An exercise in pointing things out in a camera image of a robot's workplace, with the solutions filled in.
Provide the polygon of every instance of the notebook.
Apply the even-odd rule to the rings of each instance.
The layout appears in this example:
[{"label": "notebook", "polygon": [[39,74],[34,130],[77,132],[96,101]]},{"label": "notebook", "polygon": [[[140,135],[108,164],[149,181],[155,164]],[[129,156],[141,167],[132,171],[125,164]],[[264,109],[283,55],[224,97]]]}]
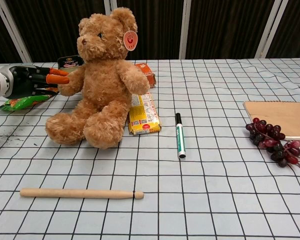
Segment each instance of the notebook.
[{"label": "notebook", "polygon": [[246,101],[243,106],[249,118],[266,120],[267,124],[281,126],[288,140],[300,140],[300,102]]}]

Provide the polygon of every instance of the green snack bag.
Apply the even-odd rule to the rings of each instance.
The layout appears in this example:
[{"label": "green snack bag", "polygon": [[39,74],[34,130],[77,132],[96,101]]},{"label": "green snack bag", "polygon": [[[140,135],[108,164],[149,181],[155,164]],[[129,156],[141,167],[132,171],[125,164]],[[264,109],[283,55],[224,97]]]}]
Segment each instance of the green snack bag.
[{"label": "green snack bag", "polygon": [[[54,91],[58,93],[57,88],[47,88],[47,90]],[[18,99],[9,99],[3,105],[0,106],[0,109],[3,111],[16,111],[31,107],[38,103],[44,102],[51,98],[52,95],[35,95],[35,96],[26,96]]]}]

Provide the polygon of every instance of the drumstick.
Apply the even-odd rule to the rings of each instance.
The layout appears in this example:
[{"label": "drumstick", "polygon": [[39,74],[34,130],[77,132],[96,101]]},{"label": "drumstick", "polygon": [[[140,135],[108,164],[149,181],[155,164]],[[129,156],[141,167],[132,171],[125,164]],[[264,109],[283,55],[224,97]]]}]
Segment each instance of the drumstick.
[{"label": "drumstick", "polygon": [[41,198],[143,199],[145,194],[142,191],[22,188],[20,195],[23,197]]}]

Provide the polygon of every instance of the teddy bear leg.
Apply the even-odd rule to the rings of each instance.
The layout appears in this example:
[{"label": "teddy bear leg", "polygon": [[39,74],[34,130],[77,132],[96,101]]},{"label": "teddy bear leg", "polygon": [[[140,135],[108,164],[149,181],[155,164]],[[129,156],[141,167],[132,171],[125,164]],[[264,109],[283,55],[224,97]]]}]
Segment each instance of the teddy bear leg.
[{"label": "teddy bear leg", "polygon": [[116,147],[124,134],[130,106],[126,100],[114,100],[102,111],[88,118],[83,129],[86,140],[94,147]]},{"label": "teddy bear leg", "polygon": [[76,144],[85,138],[84,126],[87,119],[97,110],[98,108],[89,100],[83,99],[71,114],[61,112],[48,118],[45,130],[48,136],[58,144]]}]

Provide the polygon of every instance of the brown teddy bear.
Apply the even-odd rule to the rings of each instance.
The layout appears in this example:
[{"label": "brown teddy bear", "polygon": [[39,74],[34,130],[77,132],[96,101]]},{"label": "brown teddy bear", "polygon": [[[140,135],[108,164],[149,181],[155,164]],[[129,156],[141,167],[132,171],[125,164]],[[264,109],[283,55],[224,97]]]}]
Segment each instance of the brown teddy bear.
[{"label": "brown teddy bear", "polygon": [[72,114],[58,113],[47,120],[46,132],[56,143],[72,145],[86,138],[92,146],[106,149],[121,141],[132,94],[146,94],[150,87],[146,76],[124,60],[127,31],[137,32],[128,8],[80,21],[76,44],[84,65],[69,73],[69,83],[58,89],[64,96],[82,90],[83,99]]}]

